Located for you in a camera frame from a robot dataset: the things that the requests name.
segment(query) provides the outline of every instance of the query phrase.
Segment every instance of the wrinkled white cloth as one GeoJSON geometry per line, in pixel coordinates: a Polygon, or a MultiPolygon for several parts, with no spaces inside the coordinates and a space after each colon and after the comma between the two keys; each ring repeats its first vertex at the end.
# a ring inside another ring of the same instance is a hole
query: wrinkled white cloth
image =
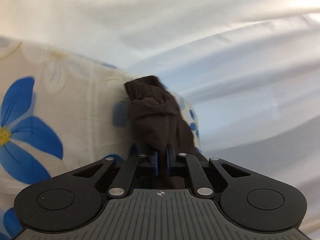
{"type": "Polygon", "coordinates": [[[194,106],[203,154],[299,188],[320,239],[320,0],[0,4],[0,34],[158,75],[194,106]]]}

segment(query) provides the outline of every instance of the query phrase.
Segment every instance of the circular cap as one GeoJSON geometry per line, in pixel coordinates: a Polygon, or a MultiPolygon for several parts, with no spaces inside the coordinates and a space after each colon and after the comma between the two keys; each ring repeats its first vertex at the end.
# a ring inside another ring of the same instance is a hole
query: circular cap
{"type": "Polygon", "coordinates": [[[281,207],[284,197],[277,191],[271,189],[256,189],[247,195],[250,205],[262,210],[273,210],[281,207]]]}
{"type": "Polygon", "coordinates": [[[124,189],[119,187],[114,187],[111,190],[109,190],[109,194],[113,196],[120,196],[124,193],[124,189]]]}
{"type": "Polygon", "coordinates": [[[209,196],[213,193],[212,189],[208,188],[208,187],[201,187],[197,190],[198,194],[202,195],[202,196],[209,196]]]}
{"type": "Polygon", "coordinates": [[[75,195],[72,192],[56,188],[42,192],[37,198],[37,203],[48,210],[59,210],[70,206],[74,199],[75,195]]]}

